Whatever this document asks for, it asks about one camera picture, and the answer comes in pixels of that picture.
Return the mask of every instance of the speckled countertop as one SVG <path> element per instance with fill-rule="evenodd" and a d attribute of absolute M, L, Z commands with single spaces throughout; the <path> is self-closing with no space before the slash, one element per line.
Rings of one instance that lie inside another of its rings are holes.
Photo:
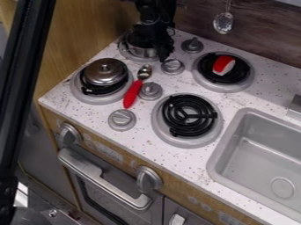
<path fill-rule="evenodd" d="M 202 52 L 199 54 L 184 53 L 180 49 L 180 43 L 192 37 L 193 35 L 191 34 L 179 31 L 174 36 L 176 40 L 175 53 L 177 55 L 172 54 L 170 58 L 177 58 L 185 63 L 186 70 L 181 75 L 165 75 L 160 71 L 159 62 L 150 63 L 153 67 L 153 76 L 148 81 L 160 83 L 164 87 L 163 97 L 179 92 L 191 92 L 210 99 L 218 106 L 224 117 L 222 134 L 237 110 L 244 107 L 256 108 L 280 119 L 301 125 L 301 122 L 291 120 L 285 116 L 287 107 L 294 95 L 301 94 L 301 69 L 202 38 L 199 39 L 204 44 Z M 110 44 L 95 55 L 90 62 L 99 58 L 113 57 L 125 62 L 135 75 L 142 63 L 132 62 L 121 56 L 116 50 L 116 43 L 117 41 Z M 214 51 L 231 52 L 246 58 L 255 69 L 255 80 L 251 87 L 238 93 L 222 94 L 208 91 L 197 84 L 190 72 L 193 62 L 200 55 Z M 178 149 L 166 144 L 155 135 L 151 128 L 151 110 L 158 100 L 144 101 L 141 99 L 138 99 L 131 108 L 131 111 L 137 117 L 136 126 L 127 132 L 116 132 L 108 126 L 107 118 L 111 112 L 122 108 L 122 102 L 119 101 L 105 106 L 82 103 L 75 99 L 70 92 L 70 76 L 40 98 L 40 104 L 75 121 L 91 132 L 111 142 L 118 143 L 119 146 L 131 154 L 172 173 L 190 185 L 235 207 L 260 222 L 273 225 L 300 224 L 263 206 L 261 203 L 214 182 L 209 177 L 206 171 L 206 162 L 222 134 L 215 142 L 198 149 Z"/>

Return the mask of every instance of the oven door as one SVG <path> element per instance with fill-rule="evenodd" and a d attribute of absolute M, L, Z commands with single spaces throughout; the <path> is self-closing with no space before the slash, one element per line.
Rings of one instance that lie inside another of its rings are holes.
<path fill-rule="evenodd" d="M 163 195 L 138 191 L 136 180 L 85 149 L 61 149 L 83 210 L 106 225 L 160 225 Z"/>

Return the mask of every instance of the floor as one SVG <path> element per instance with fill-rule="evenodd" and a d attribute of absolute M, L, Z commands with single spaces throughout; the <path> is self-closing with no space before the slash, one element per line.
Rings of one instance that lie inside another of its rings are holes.
<path fill-rule="evenodd" d="M 16 175 L 21 183 L 15 206 L 30 207 L 43 214 L 52 225 L 99 225 L 83 213 L 59 200 L 41 185 L 26 177 L 20 170 Z"/>

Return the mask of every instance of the metal bar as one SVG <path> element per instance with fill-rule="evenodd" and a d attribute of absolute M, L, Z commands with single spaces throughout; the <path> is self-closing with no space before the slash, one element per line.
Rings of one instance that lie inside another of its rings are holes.
<path fill-rule="evenodd" d="M 0 71 L 0 225 L 11 223 L 18 153 L 55 0 L 19 0 Z"/>

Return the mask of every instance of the sink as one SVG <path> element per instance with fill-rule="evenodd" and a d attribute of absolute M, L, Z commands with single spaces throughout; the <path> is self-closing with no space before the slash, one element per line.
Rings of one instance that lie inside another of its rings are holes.
<path fill-rule="evenodd" d="M 301 222 L 301 127 L 237 112 L 207 163 L 218 183 Z"/>

